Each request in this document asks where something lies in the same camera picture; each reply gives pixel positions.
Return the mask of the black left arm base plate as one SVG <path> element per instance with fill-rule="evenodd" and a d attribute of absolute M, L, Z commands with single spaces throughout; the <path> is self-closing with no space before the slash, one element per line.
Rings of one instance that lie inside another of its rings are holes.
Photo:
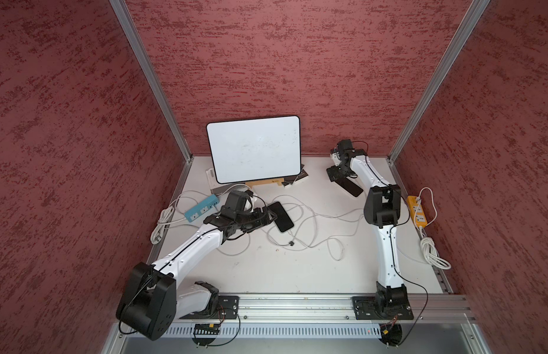
<path fill-rule="evenodd" d="M 236 319 L 239 310 L 238 296 L 219 295 L 204 311 L 187 314 L 180 319 L 189 320 L 226 320 Z"/>

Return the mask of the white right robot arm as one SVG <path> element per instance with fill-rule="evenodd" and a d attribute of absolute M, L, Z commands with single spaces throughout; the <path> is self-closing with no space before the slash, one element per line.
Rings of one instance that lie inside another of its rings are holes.
<path fill-rule="evenodd" d="M 368 189 L 363 215 L 377 236 L 379 271 L 375 310 L 380 316 L 394 316 L 408 306 L 408 292 L 398 264 L 397 227 L 400 225 L 402 194 L 370 162 L 365 150 L 356 149 L 351 140 L 341 140 L 331 151 L 334 165 L 327 168 L 330 181 L 341 184 L 358 178 Z"/>

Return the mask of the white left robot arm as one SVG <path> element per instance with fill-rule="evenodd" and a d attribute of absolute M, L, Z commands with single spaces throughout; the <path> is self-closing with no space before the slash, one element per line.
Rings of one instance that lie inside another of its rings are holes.
<path fill-rule="evenodd" d="M 116 310 L 119 324 L 128 326 L 131 334 L 155 341 L 176 318 L 223 319 L 216 287 L 203 281 L 184 287 L 182 282 L 207 255 L 234 240 L 237 232 L 250 234 L 276 221 L 274 211 L 268 206 L 254 207 L 253 199 L 251 192 L 228 193 L 219 212 L 207 216 L 187 241 L 153 263 L 138 263 Z"/>

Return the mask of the phone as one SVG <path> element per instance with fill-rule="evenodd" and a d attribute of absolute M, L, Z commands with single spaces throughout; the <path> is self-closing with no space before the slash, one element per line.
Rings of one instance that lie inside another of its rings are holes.
<path fill-rule="evenodd" d="M 286 209 L 284 209 L 279 201 L 268 205 L 268 209 L 275 214 L 274 222 L 280 233 L 287 232 L 295 226 Z"/>
<path fill-rule="evenodd" d="M 351 181 L 347 177 L 339 178 L 335 181 L 341 188 L 343 188 L 351 196 L 357 198 L 363 194 L 363 189 Z"/>

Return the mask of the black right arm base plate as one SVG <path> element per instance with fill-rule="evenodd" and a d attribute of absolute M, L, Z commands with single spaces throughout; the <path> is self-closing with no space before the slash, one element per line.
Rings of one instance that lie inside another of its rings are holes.
<path fill-rule="evenodd" d="M 352 307 L 356 320 L 390 321 L 413 320 L 414 314 L 408 300 L 377 299 L 375 296 L 354 296 Z"/>

